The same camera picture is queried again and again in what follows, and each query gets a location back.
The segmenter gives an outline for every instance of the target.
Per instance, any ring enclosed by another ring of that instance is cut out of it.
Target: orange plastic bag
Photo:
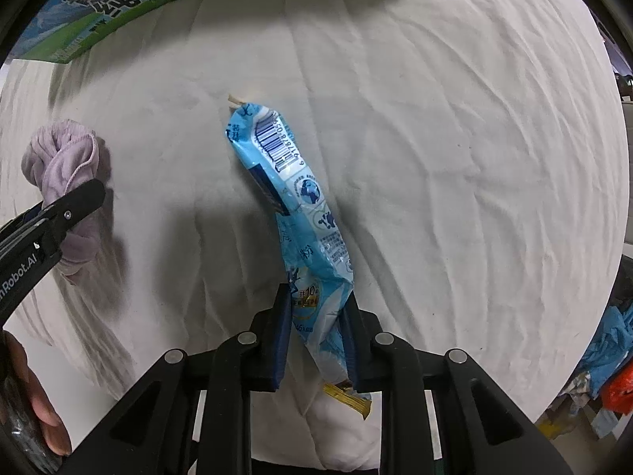
[[[607,409],[622,414],[633,410],[633,362],[627,363],[615,378],[602,386],[600,396]]]

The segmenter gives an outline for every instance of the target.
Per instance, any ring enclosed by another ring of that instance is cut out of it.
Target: human hand
[[[23,383],[28,401],[39,420],[44,441],[55,454],[70,455],[72,446],[68,431],[55,412],[36,374],[28,367],[27,352],[10,332],[4,332],[4,339],[15,374]]]

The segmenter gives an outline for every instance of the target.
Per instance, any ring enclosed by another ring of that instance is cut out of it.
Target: barcode
[[[273,161],[275,171],[278,173],[300,158],[299,152],[292,145],[274,110],[271,110],[255,125],[255,139]]]

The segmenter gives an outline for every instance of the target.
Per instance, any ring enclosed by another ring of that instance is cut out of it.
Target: bed
[[[531,418],[602,314],[625,234],[627,141],[580,0],[179,0],[69,65],[13,61],[0,97],[0,222],[40,195],[30,135],[100,138],[102,248],[18,317],[121,396],[166,350],[215,348],[284,281],[273,212],[224,136],[227,96],[279,110],[322,184],[359,305],[419,350],[469,352]],[[373,468],[368,419],[299,338],[252,401],[255,458]]]

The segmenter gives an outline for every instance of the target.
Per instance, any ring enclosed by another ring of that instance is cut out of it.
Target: lavender towel
[[[99,165],[94,132],[72,120],[40,127],[22,157],[22,173],[42,193],[44,207],[93,179]],[[99,227],[92,214],[77,223],[61,244],[58,266],[66,276],[75,275],[94,259],[99,248]]]

